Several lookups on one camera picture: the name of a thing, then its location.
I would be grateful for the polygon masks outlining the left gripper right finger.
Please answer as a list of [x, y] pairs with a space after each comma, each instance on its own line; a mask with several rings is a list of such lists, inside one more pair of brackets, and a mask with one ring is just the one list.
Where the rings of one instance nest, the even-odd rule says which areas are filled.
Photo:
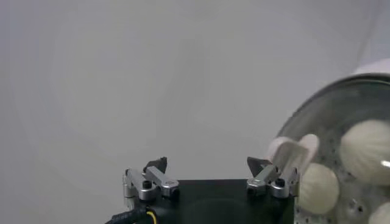
[[247, 157], [247, 165], [253, 177], [247, 180], [246, 189], [250, 197], [269, 194], [275, 198], [297, 197], [299, 179], [297, 167], [277, 166], [266, 159]]

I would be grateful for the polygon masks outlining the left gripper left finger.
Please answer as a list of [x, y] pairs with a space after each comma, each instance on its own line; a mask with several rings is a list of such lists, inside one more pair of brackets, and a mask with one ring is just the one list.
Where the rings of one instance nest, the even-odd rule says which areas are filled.
[[175, 200], [180, 195], [180, 184], [166, 175], [167, 157], [149, 161], [142, 171], [127, 169], [124, 172], [124, 195], [138, 197], [141, 201], [153, 201], [160, 194], [163, 198]]

